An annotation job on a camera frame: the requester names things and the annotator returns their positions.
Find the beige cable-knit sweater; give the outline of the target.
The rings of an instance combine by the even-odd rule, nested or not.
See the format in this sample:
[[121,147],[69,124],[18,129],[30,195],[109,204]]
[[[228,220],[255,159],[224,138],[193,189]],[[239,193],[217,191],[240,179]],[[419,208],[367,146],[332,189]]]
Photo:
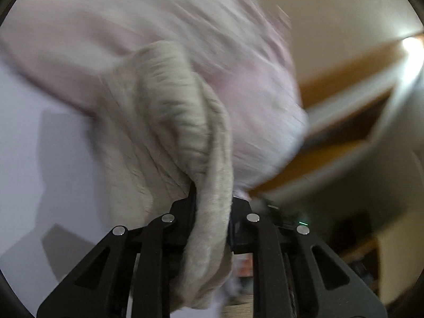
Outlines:
[[145,226],[197,189],[194,227],[171,308],[206,309],[231,270],[233,191],[228,114],[175,42],[154,42],[101,78],[96,143],[111,219]]

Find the right pink floral pillow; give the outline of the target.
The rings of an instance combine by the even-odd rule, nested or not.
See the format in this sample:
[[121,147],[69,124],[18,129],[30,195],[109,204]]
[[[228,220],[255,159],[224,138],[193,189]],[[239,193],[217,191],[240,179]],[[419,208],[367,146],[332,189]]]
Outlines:
[[160,40],[183,46],[230,115],[233,187],[245,193],[292,161],[308,126],[289,31],[257,0],[17,0],[1,43],[24,75],[84,111],[121,59]]

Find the wooden bed headboard frame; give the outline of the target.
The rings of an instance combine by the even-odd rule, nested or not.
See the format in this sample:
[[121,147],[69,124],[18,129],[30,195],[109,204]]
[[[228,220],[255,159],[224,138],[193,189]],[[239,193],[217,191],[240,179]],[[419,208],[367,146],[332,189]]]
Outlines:
[[348,98],[339,111],[330,111],[330,105],[352,93],[355,85],[387,74],[406,60],[419,64],[422,54],[423,34],[418,33],[386,42],[302,82],[301,97],[310,115],[310,127],[301,151],[278,175],[252,189],[250,196],[259,197],[293,184],[365,145],[399,79],[371,85],[365,90],[365,98]]

